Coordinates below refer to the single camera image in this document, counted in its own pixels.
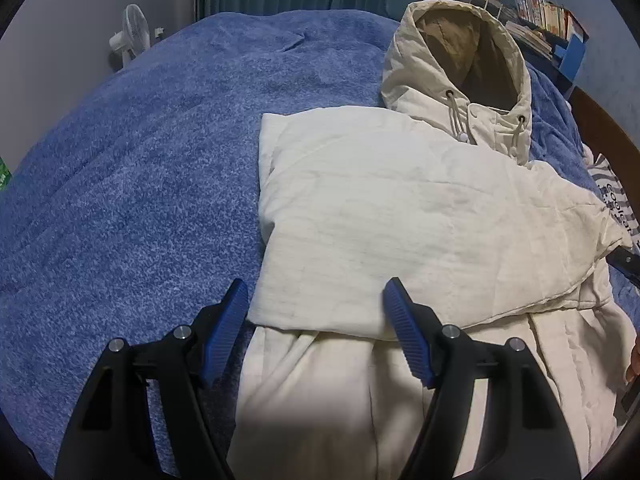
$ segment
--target silver screw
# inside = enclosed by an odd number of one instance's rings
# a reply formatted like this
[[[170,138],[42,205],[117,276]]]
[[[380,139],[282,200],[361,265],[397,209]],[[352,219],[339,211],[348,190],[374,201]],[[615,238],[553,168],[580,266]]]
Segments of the silver screw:
[[[442,327],[442,335],[449,339],[455,339],[460,336],[460,329],[455,325],[445,325]]]
[[[516,352],[522,352],[527,347],[527,345],[524,344],[524,341],[519,337],[512,337],[509,339],[509,346]]]
[[[174,328],[174,337],[176,339],[187,339],[191,335],[191,327],[189,325],[180,325]]]
[[[124,348],[124,339],[120,339],[117,337],[116,339],[112,339],[109,341],[109,350],[112,352],[119,352]]]

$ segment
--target white fan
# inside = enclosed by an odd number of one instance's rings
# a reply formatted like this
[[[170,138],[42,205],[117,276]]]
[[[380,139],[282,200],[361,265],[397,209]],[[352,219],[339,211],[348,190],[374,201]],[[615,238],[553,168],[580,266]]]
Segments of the white fan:
[[[136,4],[129,4],[122,13],[122,30],[109,40],[109,46],[116,54],[122,54],[122,65],[151,48],[149,24]]]

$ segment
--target stack of books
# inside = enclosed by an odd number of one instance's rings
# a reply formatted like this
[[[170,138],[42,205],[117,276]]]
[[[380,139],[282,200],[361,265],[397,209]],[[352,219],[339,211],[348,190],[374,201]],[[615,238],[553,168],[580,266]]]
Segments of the stack of books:
[[[584,42],[584,29],[568,10],[548,0],[514,0],[521,19],[569,41],[575,34]]]
[[[526,44],[529,48],[532,48],[540,56],[546,57],[551,60],[552,47],[548,44],[539,33],[535,33],[529,27],[523,27],[517,23],[507,22],[505,28],[509,31],[509,34],[513,36],[515,40],[519,40]]]

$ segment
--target wooden headboard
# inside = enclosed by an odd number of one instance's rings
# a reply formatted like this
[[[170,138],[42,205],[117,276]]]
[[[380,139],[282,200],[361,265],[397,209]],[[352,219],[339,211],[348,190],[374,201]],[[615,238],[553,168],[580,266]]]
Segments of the wooden headboard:
[[[593,156],[602,153],[625,188],[636,217],[640,215],[640,151],[626,132],[580,88],[569,97],[582,142]]]

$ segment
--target bed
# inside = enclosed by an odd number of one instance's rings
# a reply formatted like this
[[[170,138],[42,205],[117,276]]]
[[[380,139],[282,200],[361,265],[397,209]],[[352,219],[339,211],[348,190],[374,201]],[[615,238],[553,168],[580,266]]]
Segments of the bed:
[[[28,153],[0,193],[0,408],[47,472],[109,339],[157,339],[218,301],[235,277],[252,292],[264,250],[261,115],[381,105],[397,26],[357,10],[211,16],[118,72]],[[529,71],[531,156],[598,193],[564,99]],[[611,281],[640,327],[635,289],[620,273]],[[251,333],[242,331],[206,399],[223,449]],[[158,394],[149,396],[172,472]]]

